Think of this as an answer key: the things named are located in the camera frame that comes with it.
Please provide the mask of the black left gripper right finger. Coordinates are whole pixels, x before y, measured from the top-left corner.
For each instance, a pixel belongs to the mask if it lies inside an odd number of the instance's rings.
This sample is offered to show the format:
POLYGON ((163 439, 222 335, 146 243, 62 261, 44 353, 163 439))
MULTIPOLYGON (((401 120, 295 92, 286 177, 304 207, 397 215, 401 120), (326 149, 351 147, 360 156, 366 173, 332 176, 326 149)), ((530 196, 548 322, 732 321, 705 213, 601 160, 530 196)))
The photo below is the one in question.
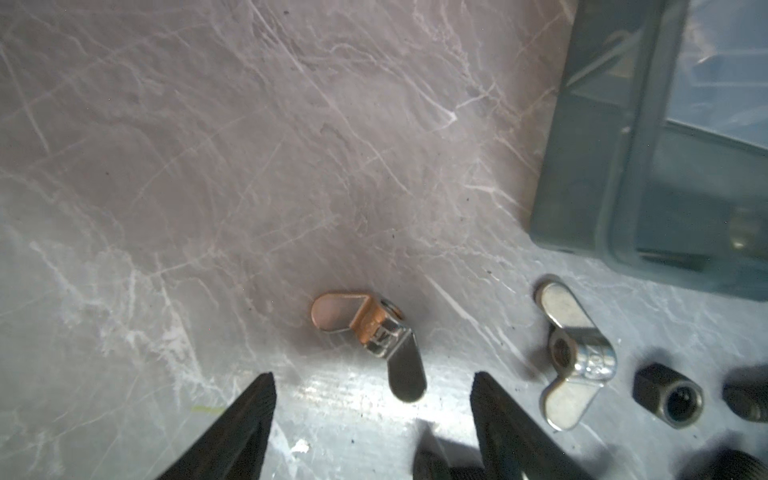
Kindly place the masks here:
POLYGON ((470 403, 488 479, 590 477, 489 373, 475 374, 470 403))

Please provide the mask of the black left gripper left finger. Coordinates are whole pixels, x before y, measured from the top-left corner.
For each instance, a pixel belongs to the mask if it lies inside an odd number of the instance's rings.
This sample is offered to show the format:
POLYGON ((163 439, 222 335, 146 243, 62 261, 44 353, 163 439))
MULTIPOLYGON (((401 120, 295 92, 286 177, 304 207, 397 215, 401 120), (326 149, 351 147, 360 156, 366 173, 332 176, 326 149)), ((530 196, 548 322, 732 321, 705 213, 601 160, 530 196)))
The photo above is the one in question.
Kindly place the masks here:
POLYGON ((259 375, 162 479, 258 479, 276 408, 274 375, 259 375))

